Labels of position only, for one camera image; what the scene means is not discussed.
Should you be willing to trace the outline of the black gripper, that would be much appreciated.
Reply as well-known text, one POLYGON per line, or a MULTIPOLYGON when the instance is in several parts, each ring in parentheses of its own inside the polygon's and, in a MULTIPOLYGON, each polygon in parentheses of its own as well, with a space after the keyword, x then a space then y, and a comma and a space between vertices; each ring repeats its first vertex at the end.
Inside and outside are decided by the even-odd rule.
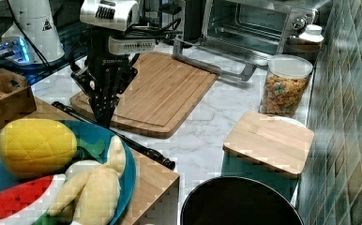
POLYGON ((71 78, 90 97, 89 103, 99 125, 108 128, 122 94, 137 74, 133 67, 138 54, 115 55, 109 52, 110 31, 89 29, 82 33, 70 51, 71 78), (87 48, 84 67, 76 65, 74 53, 87 48))

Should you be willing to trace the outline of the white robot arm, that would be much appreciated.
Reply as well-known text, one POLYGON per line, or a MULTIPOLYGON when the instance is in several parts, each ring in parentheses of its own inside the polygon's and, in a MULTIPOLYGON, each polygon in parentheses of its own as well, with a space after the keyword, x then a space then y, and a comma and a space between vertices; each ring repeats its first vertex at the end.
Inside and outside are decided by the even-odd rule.
POLYGON ((80 20, 89 25, 86 34, 72 49, 87 47, 84 67, 69 55, 71 78, 88 96, 97 123, 109 128, 122 94, 137 75, 136 57, 115 48, 126 39, 126 31, 138 21, 138 3, 134 0, 84 0, 80 20))

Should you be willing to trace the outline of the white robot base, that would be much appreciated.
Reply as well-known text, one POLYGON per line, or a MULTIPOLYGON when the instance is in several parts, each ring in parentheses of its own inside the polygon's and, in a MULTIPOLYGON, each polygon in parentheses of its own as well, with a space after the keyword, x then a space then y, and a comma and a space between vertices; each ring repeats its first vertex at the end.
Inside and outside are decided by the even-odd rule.
POLYGON ((6 0, 12 25, 1 36, 0 56, 26 67, 50 66, 64 55, 49 0, 6 0))

